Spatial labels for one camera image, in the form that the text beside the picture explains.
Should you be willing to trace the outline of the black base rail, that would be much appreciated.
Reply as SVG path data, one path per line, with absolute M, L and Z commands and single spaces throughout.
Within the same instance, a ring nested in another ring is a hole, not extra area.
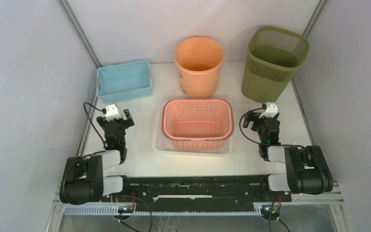
M 267 175 L 124 177 L 123 190 L 102 202 L 129 203 L 139 209 L 248 210 L 256 203 L 292 201 L 290 194 L 268 191 Z

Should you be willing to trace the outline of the green mesh waste bin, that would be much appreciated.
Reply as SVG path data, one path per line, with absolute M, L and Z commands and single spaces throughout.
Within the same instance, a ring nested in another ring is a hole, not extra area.
M 259 28 L 248 44 L 242 94 L 259 103 L 275 102 L 306 60 L 309 48 L 301 34 L 275 26 Z

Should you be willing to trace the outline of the orange round bin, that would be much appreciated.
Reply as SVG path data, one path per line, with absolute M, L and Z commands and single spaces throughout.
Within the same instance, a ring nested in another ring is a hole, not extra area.
M 208 99 L 217 89 L 224 51 L 221 45 L 206 37 L 193 37 L 178 44 L 174 52 L 179 84 L 191 99 Z

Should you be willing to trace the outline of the white plastic basket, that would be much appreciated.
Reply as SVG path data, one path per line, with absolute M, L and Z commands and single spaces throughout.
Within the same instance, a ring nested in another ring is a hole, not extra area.
M 203 150 L 203 151 L 182 151 L 174 147 L 173 143 L 165 138 L 161 131 L 162 109 L 167 102 L 161 103 L 160 110 L 156 118 L 153 131 L 153 149 L 164 154 L 172 155 L 194 155 L 194 156 L 222 156 L 227 155 L 232 150 L 232 136 L 218 150 Z

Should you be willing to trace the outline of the blue plastic basket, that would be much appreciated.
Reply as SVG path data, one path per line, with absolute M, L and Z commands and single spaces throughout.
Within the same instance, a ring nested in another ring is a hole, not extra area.
M 96 96 L 104 104 L 149 97 L 152 95 L 150 62 L 140 60 L 97 69 Z

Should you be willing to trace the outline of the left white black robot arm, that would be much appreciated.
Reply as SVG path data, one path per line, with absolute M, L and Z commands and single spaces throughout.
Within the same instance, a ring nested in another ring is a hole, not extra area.
M 121 202 L 131 197 L 132 189 L 123 183 L 122 176 L 106 176 L 104 173 L 126 160 L 126 129 L 134 126 L 134 121 L 128 109 L 124 110 L 124 114 L 106 110 L 105 116 L 97 117 L 104 130 L 104 150 L 67 159 L 59 190 L 62 203 L 81 205 L 98 202 L 109 194 Z

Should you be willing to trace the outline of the pink plastic basket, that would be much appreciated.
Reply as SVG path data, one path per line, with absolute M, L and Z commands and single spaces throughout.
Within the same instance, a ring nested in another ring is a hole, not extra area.
M 234 129 L 232 107 L 223 99 L 175 99 L 162 109 L 162 134 L 178 150 L 221 149 Z

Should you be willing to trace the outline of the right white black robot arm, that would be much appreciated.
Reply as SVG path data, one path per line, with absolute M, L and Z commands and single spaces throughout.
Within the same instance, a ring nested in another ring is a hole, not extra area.
M 319 195 L 332 191 L 333 177 L 318 145 L 301 146 L 282 144 L 279 141 L 280 121 L 278 116 L 265 117 L 254 110 L 241 116 L 239 129 L 250 127 L 259 141 L 259 156 L 267 162 L 285 166 L 283 174 L 271 174 L 260 187 L 260 196 L 273 201 L 279 192 Z

